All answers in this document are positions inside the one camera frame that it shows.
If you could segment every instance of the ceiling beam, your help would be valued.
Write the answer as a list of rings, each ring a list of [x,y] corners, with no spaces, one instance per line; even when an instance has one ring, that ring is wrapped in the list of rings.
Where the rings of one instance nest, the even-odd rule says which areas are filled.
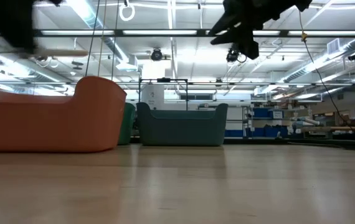
[[[208,29],[106,29],[104,37],[213,37]],[[355,30],[307,29],[310,38],[355,38]],[[102,31],[93,34],[89,29],[36,29],[35,37],[102,37]],[[300,38],[301,30],[265,29],[255,30],[254,37]]]

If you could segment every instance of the pole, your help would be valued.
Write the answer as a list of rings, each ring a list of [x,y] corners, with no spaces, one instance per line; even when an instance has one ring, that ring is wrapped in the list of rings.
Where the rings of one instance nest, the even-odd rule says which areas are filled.
[[[189,80],[186,81],[186,111],[189,110]]]
[[[139,78],[139,103],[140,103],[140,95],[141,95],[141,78]]]

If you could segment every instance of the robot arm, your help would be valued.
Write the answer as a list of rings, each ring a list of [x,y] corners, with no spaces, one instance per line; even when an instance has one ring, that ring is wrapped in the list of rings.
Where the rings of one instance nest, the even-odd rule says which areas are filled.
[[[309,8],[312,0],[224,0],[225,12],[210,30],[210,35],[227,30],[211,41],[212,45],[235,43],[240,53],[248,58],[259,57],[258,43],[253,40],[253,30],[262,30],[270,19],[277,20],[280,14],[292,6],[301,12]]]

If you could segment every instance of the metal frame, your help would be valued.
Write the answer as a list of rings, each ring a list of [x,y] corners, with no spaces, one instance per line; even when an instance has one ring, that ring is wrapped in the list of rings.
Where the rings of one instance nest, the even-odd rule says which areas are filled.
[[[139,103],[141,100],[141,84],[143,81],[159,81],[160,79],[157,78],[139,78]],[[176,78],[176,79],[168,79],[168,82],[156,82],[157,84],[162,84],[162,85],[168,85],[171,84],[170,81],[175,81],[176,83],[173,83],[174,85],[180,85],[179,81],[184,81],[186,82],[186,111],[189,110],[189,80],[187,78]]]
[[[118,85],[137,85],[141,84],[142,81],[152,80],[155,81],[156,79],[141,79],[139,82],[116,82]],[[230,85],[237,85],[237,86],[258,86],[258,85],[284,85],[284,86],[297,86],[297,85],[304,85],[304,86],[323,86],[322,83],[272,83],[272,82],[240,82],[240,83],[214,83],[214,82],[188,82],[188,79],[171,79],[171,81],[184,81],[186,82],[186,86],[189,85],[199,85],[199,86],[215,86],[215,85],[222,85],[222,86],[230,86]],[[78,82],[7,82],[7,81],[0,81],[0,84],[5,85],[76,85]],[[180,83],[153,83],[155,85],[180,85]],[[325,83],[326,86],[355,86],[355,83]]]
[[[125,32],[137,32],[137,34],[126,34]],[[308,38],[355,38],[355,34],[345,34],[355,30],[314,30],[308,29],[305,32],[321,32],[321,34],[308,34]],[[91,29],[35,29],[35,37],[212,37],[209,29],[105,29],[104,35],[101,30],[93,33]],[[301,37],[301,30],[287,29],[265,29],[257,30],[254,37],[265,38],[292,38]]]

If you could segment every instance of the ceiling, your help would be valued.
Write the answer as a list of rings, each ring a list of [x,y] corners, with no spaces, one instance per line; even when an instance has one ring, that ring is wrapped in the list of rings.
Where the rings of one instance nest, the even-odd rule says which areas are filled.
[[[130,4],[135,7],[135,16],[130,21],[123,21],[117,13],[118,1],[89,0],[94,9],[97,9],[98,18],[104,21],[107,29],[169,29],[167,0],[134,1]],[[330,7],[319,13],[320,8],[329,3],[329,0],[314,0],[311,8],[302,13],[305,29],[318,30],[355,30],[355,0],[333,1]],[[176,0],[176,15],[173,17],[173,29],[210,29],[223,14],[221,0],[202,0],[202,9],[197,8],[196,0]],[[124,15],[130,15],[130,9],[124,9]],[[38,29],[89,29],[81,17],[68,5],[63,3],[54,7],[47,3],[38,3],[35,6],[35,26]],[[277,21],[268,21],[265,29],[300,29],[300,18],[296,8],[291,8],[281,14]],[[74,49],[74,38],[71,37],[39,37],[41,46],[51,49]],[[238,62],[229,65],[225,58],[230,45],[212,46],[211,37],[174,37],[176,44],[176,76],[187,78],[193,82],[214,82],[216,78],[223,78],[225,82],[277,82],[287,71],[299,68],[309,60],[308,52],[300,38],[256,38],[260,45],[260,56],[256,60],[247,60],[240,65]],[[308,47],[313,56],[322,54],[327,43],[332,38],[309,38]],[[136,55],[139,64],[149,61],[148,51],[160,48],[163,54],[171,55],[170,37],[117,37],[115,42],[121,50],[129,55]],[[116,82],[137,81],[138,72],[122,72],[115,68],[118,62],[112,60],[112,51],[101,38],[79,37],[76,39],[76,49],[90,50],[88,57],[70,58],[60,57],[49,63],[26,62],[31,69],[40,69],[42,73],[49,73],[57,80],[77,81],[86,74],[99,75],[110,78]],[[0,38],[0,49],[9,49],[5,41]],[[72,61],[82,62],[82,70],[74,70]],[[320,67],[322,76],[332,75],[350,66],[355,62],[343,63],[343,59],[334,60],[326,66]],[[169,65],[166,76],[172,77],[173,72]],[[298,78],[295,82],[317,82],[318,75],[310,73]],[[251,89],[256,86],[238,86],[236,89]]]

